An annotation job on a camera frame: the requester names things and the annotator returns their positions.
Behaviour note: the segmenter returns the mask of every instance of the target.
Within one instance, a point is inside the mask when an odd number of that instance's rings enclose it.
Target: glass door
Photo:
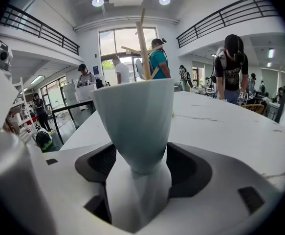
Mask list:
[[[142,62],[142,57],[141,56],[135,56],[132,57],[132,67],[133,67],[133,75],[134,75],[134,80],[136,82],[143,81],[143,79],[139,76],[138,70],[137,70],[137,65],[136,65],[136,60],[140,59]]]

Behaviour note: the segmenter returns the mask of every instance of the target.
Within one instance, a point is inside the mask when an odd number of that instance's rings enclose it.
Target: white table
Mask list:
[[[177,92],[168,141],[239,159],[285,190],[285,129],[250,110],[198,94]],[[110,138],[95,112],[61,150],[99,142],[108,143]]]

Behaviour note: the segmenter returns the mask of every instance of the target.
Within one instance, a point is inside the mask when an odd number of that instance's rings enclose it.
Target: white vase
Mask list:
[[[162,160],[172,121],[174,80],[121,84],[91,92],[113,144],[132,170],[148,174]]]

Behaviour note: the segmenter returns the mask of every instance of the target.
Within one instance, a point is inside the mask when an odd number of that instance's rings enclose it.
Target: white t-shirt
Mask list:
[[[129,68],[126,65],[119,63],[115,66],[115,73],[118,72],[121,73],[121,84],[129,83]]]

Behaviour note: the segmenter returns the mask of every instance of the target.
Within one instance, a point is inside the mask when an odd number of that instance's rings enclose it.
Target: chair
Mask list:
[[[252,112],[256,112],[261,115],[263,115],[265,108],[262,104],[247,104],[247,105],[242,105],[241,107],[244,107]]]

